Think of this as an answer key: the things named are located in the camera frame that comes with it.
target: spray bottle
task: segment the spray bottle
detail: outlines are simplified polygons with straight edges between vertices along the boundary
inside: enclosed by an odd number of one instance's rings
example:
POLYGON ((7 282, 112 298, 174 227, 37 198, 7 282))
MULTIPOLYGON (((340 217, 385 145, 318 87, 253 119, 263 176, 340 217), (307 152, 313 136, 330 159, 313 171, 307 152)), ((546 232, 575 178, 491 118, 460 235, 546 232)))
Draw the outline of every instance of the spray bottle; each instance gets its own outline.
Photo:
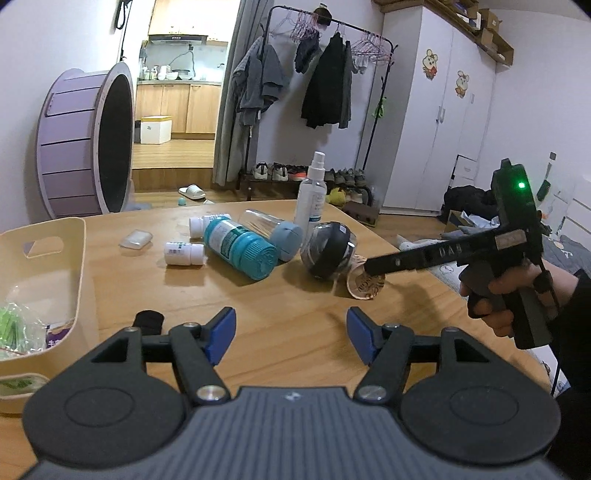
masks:
POLYGON ((320 223, 325 198, 324 154, 315 152, 312 165, 308 167, 308 176, 300 184, 295 207, 294 223, 304 232, 304 245, 312 235, 314 227, 320 223))

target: mouse sticker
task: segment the mouse sticker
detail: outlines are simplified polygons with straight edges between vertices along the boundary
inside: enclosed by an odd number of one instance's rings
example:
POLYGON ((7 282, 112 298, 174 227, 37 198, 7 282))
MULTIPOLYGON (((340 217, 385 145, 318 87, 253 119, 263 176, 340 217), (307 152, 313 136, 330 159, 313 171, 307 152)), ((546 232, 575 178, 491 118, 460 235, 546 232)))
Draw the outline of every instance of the mouse sticker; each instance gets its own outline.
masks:
POLYGON ((468 81, 470 80, 470 76, 466 75, 463 71, 459 71, 457 73, 458 79, 456 80, 456 93, 458 97, 464 98, 466 96, 466 92, 468 91, 468 81))
POLYGON ((432 50, 427 50, 427 56, 423 58, 423 71, 429 80, 437 75, 437 55, 432 50))

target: white cabinet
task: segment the white cabinet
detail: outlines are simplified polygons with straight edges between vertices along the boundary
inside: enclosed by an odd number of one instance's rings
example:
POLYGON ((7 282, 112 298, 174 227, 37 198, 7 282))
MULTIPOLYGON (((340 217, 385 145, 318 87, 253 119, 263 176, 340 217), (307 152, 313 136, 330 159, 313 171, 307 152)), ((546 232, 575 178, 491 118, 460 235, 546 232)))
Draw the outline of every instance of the white cabinet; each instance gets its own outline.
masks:
MULTIPOLYGON (((386 14, 384 36, 400 46, 366 177, 378 192, 385 192, 384 213, 439 212, 458 155, 478 159, 495 62, 423 7, 386 14)), ((378 72, 374 90, 381 86, 380 77, 378 72)), ((373 110, 370 106, 364 137, 370 132, 373 110)), ((465 178, 465 184, 473 183, 473 176, 465 178)))
POLYGON ((466 92, 468 106, 457 152, 478 160, 491 108, 496 62, 480 48, 471 48, 467 53, 470 55, 470 72, 467 72, 470 88, 466 92))
POLYGON ((470 59, 470 51, 478 50, 478 48, 459 30, 451 25, 449 27, 453 31, 452 52, 433 149, 421 177, 421 186, 415 205, 415 208, 419 210, 441 209, 443 195, 447 190, 456 164, 460 136, 468 106, 467 91, 458 90, 460 89, 458 83, 467 86, 469 91, 470 80, 474 80, 473 76, 469 75, 470 68, 467 60, 470 59))
MULTIPOLYGON (((389 33, 384 32, 384 36, 389 38, 389 33)), ((396 160, 390 188, 385 197, 385 206, 411 209, 416 207, 423 173, 431 157, 433 141, 437 133, 437 118, 445 94, 452 37, 453 27, 425 9, 402 136, 398 152, 392 152, 396 160), (432 80, 427 78, 423 70, 423 58, 428 51, 437 56, 437 73, 432 80)), ((402 41, 391 40, 402 45, 402 41)), ((387 107, 392 101, 396 101, 397 96, 395 92, 387 95, 387 107)), ((386 140, 378 137, 374 142, 386 140)))

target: hamster wheel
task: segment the hamster wheel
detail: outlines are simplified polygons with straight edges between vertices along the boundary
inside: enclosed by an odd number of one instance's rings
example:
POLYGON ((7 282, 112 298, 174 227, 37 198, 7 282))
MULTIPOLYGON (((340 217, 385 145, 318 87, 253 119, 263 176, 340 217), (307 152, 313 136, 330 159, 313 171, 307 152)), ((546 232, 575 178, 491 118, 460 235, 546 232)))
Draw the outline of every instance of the hamster wheel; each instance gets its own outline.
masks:
POLYGON ((128 66, 71 69, 52 85, 37 130, 37 174, 52 218, 120 212, 129 195, 133 98, 128 66))

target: plastic basket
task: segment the plastic basket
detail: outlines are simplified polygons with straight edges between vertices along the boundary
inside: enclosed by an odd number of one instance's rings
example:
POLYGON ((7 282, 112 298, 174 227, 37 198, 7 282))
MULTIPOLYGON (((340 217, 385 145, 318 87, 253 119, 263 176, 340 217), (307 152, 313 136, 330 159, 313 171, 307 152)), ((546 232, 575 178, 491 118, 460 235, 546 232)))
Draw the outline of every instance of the plastic basket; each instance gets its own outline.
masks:
POLYGON ((0 235, 0 264, 0 301, 27 306, 45 324, 74 320, 58 344, 0 361, 0 413, 14 414, 22 412, 35 390, 98 343, 86 222, 64 218, 5 232, 0 235))

